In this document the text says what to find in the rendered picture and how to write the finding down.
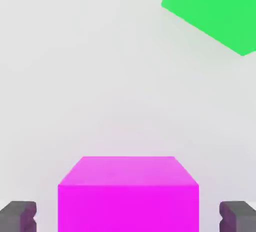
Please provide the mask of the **small magenta cube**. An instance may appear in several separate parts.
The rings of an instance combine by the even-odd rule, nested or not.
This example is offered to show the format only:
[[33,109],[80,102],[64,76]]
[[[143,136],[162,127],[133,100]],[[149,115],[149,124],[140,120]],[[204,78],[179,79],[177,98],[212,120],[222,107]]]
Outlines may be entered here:
[[199,185],[174,157],[83,157],[58,185],[58,232],[199,232]]

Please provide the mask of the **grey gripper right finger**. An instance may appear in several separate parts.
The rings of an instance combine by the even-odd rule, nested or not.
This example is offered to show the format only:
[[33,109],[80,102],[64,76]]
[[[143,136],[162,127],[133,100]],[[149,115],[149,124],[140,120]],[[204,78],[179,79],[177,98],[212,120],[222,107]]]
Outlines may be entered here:
[[256,232],[256,205],[246,201],[222,201],[219,213],[219,232]]

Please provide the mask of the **large green box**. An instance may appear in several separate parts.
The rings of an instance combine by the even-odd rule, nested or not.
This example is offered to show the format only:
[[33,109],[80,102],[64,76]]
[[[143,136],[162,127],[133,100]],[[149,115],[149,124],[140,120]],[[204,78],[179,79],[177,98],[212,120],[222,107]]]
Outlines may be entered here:
[[162,0],[161,5],[241,56],[256,52],[256,0]]

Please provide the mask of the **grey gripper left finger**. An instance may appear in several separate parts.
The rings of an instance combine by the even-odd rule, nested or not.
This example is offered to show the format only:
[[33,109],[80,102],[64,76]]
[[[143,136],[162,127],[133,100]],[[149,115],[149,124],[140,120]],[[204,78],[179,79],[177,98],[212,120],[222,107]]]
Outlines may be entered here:
[[37,232],[34,201],[11,201],[0,210],[0,232]]

